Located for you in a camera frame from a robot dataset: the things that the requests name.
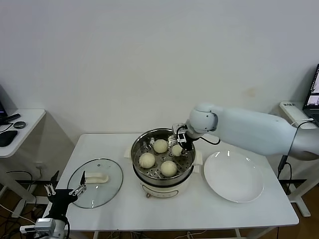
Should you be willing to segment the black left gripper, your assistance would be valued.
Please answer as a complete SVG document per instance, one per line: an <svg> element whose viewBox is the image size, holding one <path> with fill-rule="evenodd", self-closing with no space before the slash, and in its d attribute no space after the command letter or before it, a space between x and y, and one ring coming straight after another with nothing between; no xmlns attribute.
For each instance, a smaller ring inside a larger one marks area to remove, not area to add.
<svg viewBox="0 0 319 239"><path fill-rule="evenodd" d="M58 184L59 170L51 177L50 181L44 185L51 208L48 214L49 218L61 219L66 216L68 206L77 201L77 196L81 196L87 189L85 171L83 172L79 186L75 189L56 189Z"/></svg>

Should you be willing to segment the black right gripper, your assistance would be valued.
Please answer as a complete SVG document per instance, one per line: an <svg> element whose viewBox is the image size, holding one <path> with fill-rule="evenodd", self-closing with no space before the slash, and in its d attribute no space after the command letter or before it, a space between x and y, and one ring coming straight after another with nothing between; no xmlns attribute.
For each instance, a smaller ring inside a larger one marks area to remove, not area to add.
<svg viewBox="0 0 319 239"><path fill-rule="evenodd" d="M181 156L187 156L190 151L193 151L193 148L194 148L193 142L197 141L196 138L190 137L188 135L188 133L185 133L185 140L186 140L186 142L183 143L183 149L180 152ZM169 146L177 145L177 140L176 140L174 135L170 135L167 138L167 142L168 142Z"/></svg>

